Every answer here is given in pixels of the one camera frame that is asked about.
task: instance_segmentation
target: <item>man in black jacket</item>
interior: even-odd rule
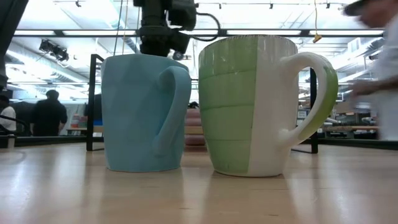
[[[49,90],[47,99],[36,103],[30,124],[33,136],[58,136],[68,121],[66,108],[58,101],[59,93]]]

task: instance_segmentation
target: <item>green mug handle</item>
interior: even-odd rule
[[[279,132],[279,146],[292,147],[309,138],[325,122],[332,111],[338,92],[338,78],[331,63],[324,57],[303,52],[280,60],[282,75],[295,78],[306,67],[312,67],[318,78],[317,99],[308,116],[295,129]]]

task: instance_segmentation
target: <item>metal stand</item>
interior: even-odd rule
[[[315,74],[315,71],[311,68],[311,70],[310,70],[310,106],[311,106],[311,109],[315,103],[316,98],[317,98],[317,75]],[[310,138],[310,144],[311,144],[311,151],[302,151],[302,150],[298,150],[298,149],[292,149],[292,150],[296,151],[296,152],[318,154],[318,133],[317,132],[312,134],[312,136]]]
[[[104,59],[98,54],[91,55],[90,62],[90,77],[88,79],[88,103],[87,103],[87,139],[86,150],[96,151],[103,149],[93,149],[93,134],[94,134],[94,97],[95,97],[95,74],[97,60],[103,62]]]

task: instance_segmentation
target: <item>mug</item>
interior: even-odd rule
[[[296,127],[297,74],[312,67],[317,100]],[[243,35],[214,42],[199,55],[200,113],[217,172],[245,177],[282,173],[291,147],[310,137],[333,109],[338,79],[330,62],[297,53],[289,39]]]
[[[109,169],[180,167],[191,95],[188,68],[144,54],[107,58],[101,67],[105,157]]]

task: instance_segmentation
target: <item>ceiling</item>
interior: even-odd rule
[[[200,7],[198,12],[207,12],[218,18],[224,29],[365,29],[356,18],[346,17],[342,14],[345,4],[353,1],[317,0],[315,10],[313,0],[197,0]],[[132,5],[132,0],[30,0],[21,19],[18,29],[43,30],[43,29],[117,29],[119,12],[121,12],[120,25],[126,29],[140,27],[139,8]],[[215,29],[216,24],[209,17],[198,16],[196,29]],[[59,45],[69,53],[70,59],[65,63],[57,63],[50,55],[43,55],[39,50],[43,39]],[[361,38],[358,40],[360,47],[353,50],[349,47],[355,37],[332,38],[325,37],[316,44],[311,37],[290,38],[297,44],[299,52],[314,52],[329,59],[337,69],[339,79],[342,80],[340,92],[347,91],[348,82],[358,78],[372,78],[369,72],[356,75],[358,72],[369,69],[372,60],[364,55],[374,54],[377,49],[368,49],[368,43],[374,38]],[[140,40],[131,37],[133,44],[139,45]],[[197,58],[199,52],[209,42],[191,40],[187,55],[190,60],[182,60],[190,69],[192,78],[197,78]],[[39,92],[39,98],[49,88],[61,90],[61,97],[87,98],[88,85],[75,85],[73,82],[87,82],[90,71],[90,55],[99,54],[106,58],[112,55],[133,54],[133,49],[122,38],[115,37],[15,37],[9,48],[8,55],[25,63],[25,65],[9,65],[8,73],[10,85],[14,90],[27,90]],[[300,73],[300,86],[302,99],[308,98],[308,70]],[[25,82],[45,82],[34,85],[20,84]],[[197,91],[193,91],[191,100],[198,100]]]

